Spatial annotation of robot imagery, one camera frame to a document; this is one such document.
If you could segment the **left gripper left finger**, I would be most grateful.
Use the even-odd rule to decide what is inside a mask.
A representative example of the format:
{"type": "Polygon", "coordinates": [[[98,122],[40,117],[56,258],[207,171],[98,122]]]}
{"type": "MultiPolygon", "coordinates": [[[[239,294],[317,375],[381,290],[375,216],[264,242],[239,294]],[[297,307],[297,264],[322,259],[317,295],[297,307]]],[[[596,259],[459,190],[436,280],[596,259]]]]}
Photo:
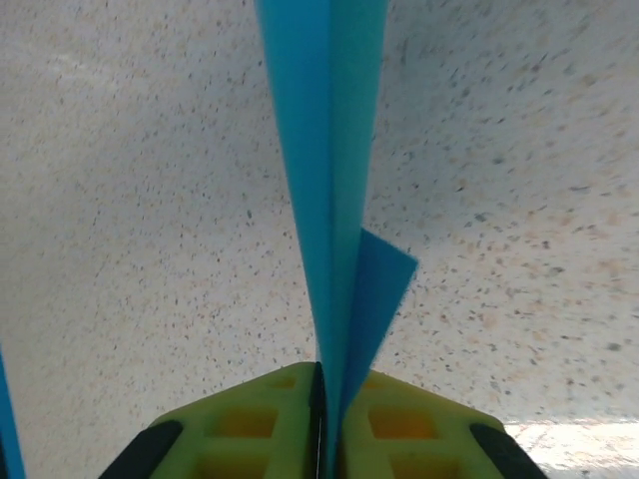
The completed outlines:
{"type": "Polygon", "coordinates": [[[292,364],[174,409],[102,479],[327,479],[323,374],[292,364]]]}

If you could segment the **blue paper sheet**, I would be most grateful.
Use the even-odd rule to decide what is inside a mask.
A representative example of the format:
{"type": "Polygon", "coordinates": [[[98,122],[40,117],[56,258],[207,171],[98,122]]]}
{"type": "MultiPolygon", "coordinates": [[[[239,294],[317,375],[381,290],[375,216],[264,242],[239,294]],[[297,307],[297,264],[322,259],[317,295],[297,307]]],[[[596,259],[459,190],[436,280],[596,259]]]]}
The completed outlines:
{"type": "Polygon", "coordinates": [[[388,0],[255,0],[319,354],[317,479],[414,257],[363,225],[388,0]]]}

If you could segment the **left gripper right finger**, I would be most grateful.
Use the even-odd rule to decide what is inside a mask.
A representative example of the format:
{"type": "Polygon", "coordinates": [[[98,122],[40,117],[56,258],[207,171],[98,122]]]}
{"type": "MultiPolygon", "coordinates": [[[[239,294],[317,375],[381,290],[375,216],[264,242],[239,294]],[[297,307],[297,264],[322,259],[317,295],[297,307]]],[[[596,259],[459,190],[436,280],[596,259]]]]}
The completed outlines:
{"type": "Polygon", "coordinates": [[[373,371],[341,431],[341,479],[542,479],[495,417],[373,371]]]}

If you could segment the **blue trim strip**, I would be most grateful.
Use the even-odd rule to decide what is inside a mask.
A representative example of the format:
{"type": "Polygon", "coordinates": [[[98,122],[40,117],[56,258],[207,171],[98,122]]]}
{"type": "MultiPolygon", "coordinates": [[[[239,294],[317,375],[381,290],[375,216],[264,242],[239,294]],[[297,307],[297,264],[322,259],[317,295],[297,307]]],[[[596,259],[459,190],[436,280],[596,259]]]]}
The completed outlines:
{"type": "Polygon", "coordinates": [[[4,359],[0,351],[0,479],[26,479],[4,359]]]}

